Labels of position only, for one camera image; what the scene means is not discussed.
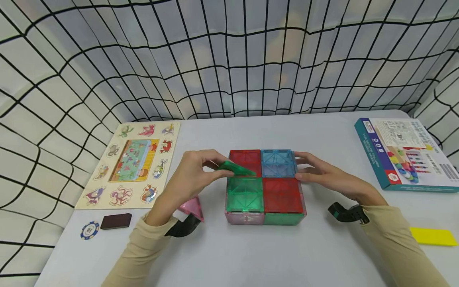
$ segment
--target white fabric backdrop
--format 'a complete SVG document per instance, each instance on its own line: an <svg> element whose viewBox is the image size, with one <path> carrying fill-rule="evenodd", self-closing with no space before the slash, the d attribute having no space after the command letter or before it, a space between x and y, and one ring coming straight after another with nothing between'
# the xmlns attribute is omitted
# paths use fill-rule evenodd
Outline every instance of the white fabric backdrop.
<svg viewBox="0 0 459 287"><path fill-rule="evenodd" d="M458 0L3 0L0 285L31 286L117 125L369 109L459 163Z"/></svg>

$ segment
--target beige sleeve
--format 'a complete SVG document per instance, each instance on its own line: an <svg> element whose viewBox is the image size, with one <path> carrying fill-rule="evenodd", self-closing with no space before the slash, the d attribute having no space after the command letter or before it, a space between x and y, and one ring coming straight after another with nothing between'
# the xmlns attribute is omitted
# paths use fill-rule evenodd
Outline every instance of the beige sleeve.
<svg viewBox="0 0 459 287"><path fill-rule="evenodd" d="M409 223L392 206L363 206L370 222L362 225L398 287L449 286L411 235Z"/></svg>
<svg viewBox="0 0 459 287"><path fill-rule="evenodd" d="M166 232L177 222L171 217L162 226L150 226L139 220L129 236L129 243L115 266L105 278L102 287L140 287L150 272L151 265L167 246L170 236Z"/></svg>

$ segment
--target finger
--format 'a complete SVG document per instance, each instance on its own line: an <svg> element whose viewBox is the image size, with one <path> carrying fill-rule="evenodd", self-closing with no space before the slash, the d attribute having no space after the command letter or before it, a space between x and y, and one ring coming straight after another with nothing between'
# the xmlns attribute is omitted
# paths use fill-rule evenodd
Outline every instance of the finger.
<svg viewBox="0 0 459 287"><path fill-rule="evenodd" d="M322 183L324 175L318 174L309 174L309 173L297 173L295 174L295 178L299 181L305 182L315 182L315 183Z"/></svg>
<svg viewBox="0 0 459 287"><path fill-rule="evenodd" d="M318 175L322 174L320 169L313 168L313 167L307 167L307 168L304 168L304 169L299 169L298 173L308 173L308 174L318 174Z"/></svg>
<svg viewBox="0 0 459 287"><path fill-rule="evenodd" d="M230 160L216 150L201 150L196 152L201 157L203 163L206 161L213 161L217 165L221 165L223 162Z"/></svg>
<svg viewBox="0 0 459 287"><path fill-rule="evenodd" d="M297 164L308 164L308 160L305 158L297 158Z"/></svg>
<svg viewBox="0 0 459 287"><path fill-rule="evenodd" d="M335 166L321 160L309 152L295 152L295 156L304 159L304 163L310 164L316 168L319 168L320 170L329 171L335 168Z"/></svg>
<svg viewBox="0 0 459 287"><path fill-rule="evenodd" d="M231 177L231 176L234 176L234 172L229 171L229 170L225 170L225 169L220 169L220 170L216 170L216 171L213 171L213 172L207 172L206 173L207 184L209 185L211 182L213 182L214 180L217 180L219 178Z"/></svg>
<svg viewBox="0 0 459 287"><path fill-rule="evenodd" d="M213 170L216 170L218 169L218 165L216 165L215 163L211 162L211 161L206 161L202 164L202 166L207 166L208 168L211 168Z"/></svg>

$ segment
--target blue magnetic tile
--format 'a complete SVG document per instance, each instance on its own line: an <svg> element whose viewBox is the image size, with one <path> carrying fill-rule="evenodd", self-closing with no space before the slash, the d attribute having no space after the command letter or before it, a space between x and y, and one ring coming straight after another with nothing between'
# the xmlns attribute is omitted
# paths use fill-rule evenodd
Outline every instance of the blue magnetic tile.
<svg viewBox="0 0 459 287"><path fill-rule="evenodd" d="M261 150L262 164L294 164L291 150Z"/></svg>
<svg viewBox="0 0 459 287"><path fill-rule="evenodd" d="M297 172L295 164L263 164L263 177L295 177Z"/></svg>

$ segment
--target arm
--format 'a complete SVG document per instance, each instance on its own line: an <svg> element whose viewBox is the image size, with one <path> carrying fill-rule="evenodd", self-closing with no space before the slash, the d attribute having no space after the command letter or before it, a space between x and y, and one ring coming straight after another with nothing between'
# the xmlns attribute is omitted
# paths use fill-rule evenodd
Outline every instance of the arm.
<svg viewBox="0 0 459 287"><path fill-rule="evenodd" d="M135 226L126 249L105 278L102 287L144 285L151 266L170 240L170 236L164 235L177 222L172 213L214 180L234 175L228 170L205 172L202 167L216 169L218 164L226 160L228 159L215 150L183 154L164 192L156 199L149 213Z"/></svg>
<svg viewBox="0 0 459 287"><path fill-rule="evenodd" d="M370 222L362 228L378 249L397 286L449 286L420 249L400 210L389 206L371 184L308 152L295 152L295 156L299 157L297 164L310 165L298 169L296 179L321 184L363 206Z"/></svg>
<svg viewBox="0 0 459 287"><path fill-rule="evenodd" d="M411 235L409 223L391 206L363 206L370 222L362 225L397 286L449 286Z"/></svg>

